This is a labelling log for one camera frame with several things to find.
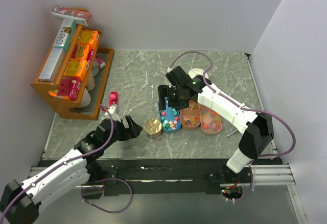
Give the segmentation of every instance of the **table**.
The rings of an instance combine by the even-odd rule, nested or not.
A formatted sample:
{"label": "table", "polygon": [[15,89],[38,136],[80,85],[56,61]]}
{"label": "table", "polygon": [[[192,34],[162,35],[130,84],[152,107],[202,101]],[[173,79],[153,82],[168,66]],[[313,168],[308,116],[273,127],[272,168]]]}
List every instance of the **table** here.
{"label": "table", "polygon": [[[116,51],[103,98],[108,104],[110,92],[119,94],[120,116],[130,115],[143,126],[145,121],[158,117],[159,84],[168,84],[165,73],[170,63],[184,51]],[[245,103],[250,108],[260,108],[248,61],[243,53],[204,52],[213,61],[209,79],[222,91]],[[186,72],[191,68],[207,69],[208,61],[198,54],[183,56],[176,65]],[[107,118],[100,112],[98,121],[54,118],[54,123],[45,147],[44,159],[59,159],[90,131],[95,130],[102,119]],[[207,136],[201,129],[185,130],[172,134],[162,133],[157,139],[149,139],[143,130],[136,139],[115,142],[102,158],[229,158],[237,149],[241,134],[227,137],[234,127],[222,118],[223,129],[216,136]],[[270,153],[269,145],[264,153]]]}

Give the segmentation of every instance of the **gray floor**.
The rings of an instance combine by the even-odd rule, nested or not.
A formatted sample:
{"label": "gray floor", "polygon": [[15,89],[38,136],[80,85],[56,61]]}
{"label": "gray floor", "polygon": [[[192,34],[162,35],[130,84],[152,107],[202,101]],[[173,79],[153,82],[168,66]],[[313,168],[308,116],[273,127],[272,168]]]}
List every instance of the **gray floor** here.
{"label": "gray floor", "polygon": [[[103,197],[95,201],[108,210],[118,210],[128,201],[128,195]],[[226,203],[220,195],[204,193],[136,194],[131,206],[119,214],[107,214],[81,202],[80,190],[74,189],[52,203],[41,213],[37,224],[293,224],[298,223],[287,186],[256,186],[235,205]]]}
{"label": "gray floor", "polygon": [[[117,51],[114,54],[103,104],[108,104],[112,91],[119,93],[120,116],[131,115],[143,126],[151,117],[158,117],[157,86],[167,84],[165,73],[170,63],[182,51]],[[260,108],[251,72],[242,53],[205,52],[214,63],[209,79],[221,90],[246,106]],[[197,54],[187,54],[177,65],[188,72],[191,68],[207,69],[209,63]],[[71,120],[56,117],[46,159],[64,156],[81,138],[94,130],[105,118],[101,111],[98,121]],[[233,126],[222,119],[223,129],[217,136],[204,135],[198,128],[172,134],[163,133],[149,139],[145,131],[133,140],[116,142],[106,150],[104,158],[229,158],[237,149],[241,135],[227,138]],[[265,152],[271,152],[268,146]]]}

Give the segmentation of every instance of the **white box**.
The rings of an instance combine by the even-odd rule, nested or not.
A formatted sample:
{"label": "white box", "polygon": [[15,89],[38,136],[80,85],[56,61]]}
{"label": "white box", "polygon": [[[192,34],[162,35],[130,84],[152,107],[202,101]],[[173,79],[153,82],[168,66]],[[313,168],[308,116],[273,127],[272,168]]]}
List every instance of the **white box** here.
{"label": "white box", "polygon": [[66,52],[63,48],[52,48],[50,55],[39,76],[40,81],[54,82],[58,75]]}

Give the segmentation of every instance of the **orange box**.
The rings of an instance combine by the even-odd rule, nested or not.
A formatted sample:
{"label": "orange box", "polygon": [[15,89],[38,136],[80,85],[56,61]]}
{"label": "orange box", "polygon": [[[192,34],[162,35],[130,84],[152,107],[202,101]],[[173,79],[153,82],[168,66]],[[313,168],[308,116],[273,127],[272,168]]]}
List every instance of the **orange box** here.
{"label": "orange box", "polygon": [[75,44],[71,58],[76,60],[86,60],[90,46],[87,44]]}
{"label": "orange box", "polygon": [[78,44],[87,44],[91,49],[95,49],[99,41],[98,31],[82,30],[77,38]]}
{"label": "orange box", "polygon": [[83,81],[88,70],[89,64],[86,60],[69,59],[65,72],[65,77],[78,78]]}

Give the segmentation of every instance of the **wooden shelf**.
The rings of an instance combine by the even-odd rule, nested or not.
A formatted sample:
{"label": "wooden shelf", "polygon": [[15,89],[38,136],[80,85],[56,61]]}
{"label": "wooden shelf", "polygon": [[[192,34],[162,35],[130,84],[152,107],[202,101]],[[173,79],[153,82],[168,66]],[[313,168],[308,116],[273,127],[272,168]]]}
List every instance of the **wooden shelf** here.
{"label": "wooden shelf", "polygon": [[[52,82],[42,82],[39,81],[39,76],[43,70],[43,67],[49,57],[49,54],[52,50],[52,47],[49,49],[47,56],[45,57],[43,64],[40,67],[39,72],[36,75],[36,78],[34,80],[34,82],[31,84],[31,86],[33,87],[34,90],[36,90],[36,92],[58,113],[58,115],[62,118],[70,118],[70,119],[92,119],[92,120],[96,120],[98,119],[98,115],[99,115],[99,105],[97,105],[95,107],[94,113],[92,115],[86,115],[86,114],[79,114],[75,111],[72,111],[72,108],[79,108],[81,106],[81,99],[84,93],[84,88],[86,86],[86,81],[88,79],[88,76],[90,75],[91,69],[92,69],[92,63],[95,59],[95,55],[93,56],[93,58],[91,59],[89,68],[86,72],[86,76],[83,80],[83,82],[81,83],[81,88],[80,88],[80,92],[78,94],[77,100],[76,101],[69,101],[69,100],[60,100],[57,99],[55,97],[52,97],[49,95],[49,91],[51,90],[58,90],[59,88],[59,83],[63,77],[63,73],[64,70],[67,66],[68,60],[70,58],[70,56],[72,55],[72,52],[74,50],[74,46],[77,42],[77,38],[80,34],[80,32],[82,30],[88,30],[85,27],[81,26],[81,25],[77,25],[76,31],[72,37],[72,41],[71,44],[69,46],[69,49],[65,55],[65,58],[62,62],[62,65],[59,69],[59,72],[57,74],[57,77],[55,79],[55,81]],[[107,61],[107,65],[105,68],[105,74],[101,83],[101,90],[99,92],[98,95],[98,99],[97,99],[97,103],[101,102],[101,99],[103,97],[103,93],[104,93],[104,89],[106,86],[106,82],[107,82],[107,78],[108,78],[108,74],[110,71],[110,67],[111,67],[111,62],[112,62],[112,58],[113,58],[113,53],[114,50],[112,48],[99,48],[99,43],[102,37],[102,32],[98,31],[99,33],[99,41],[98,44],[95,48],[95,54],[97,52],[101,52],[101,53],[109,53],[109,60]]]}

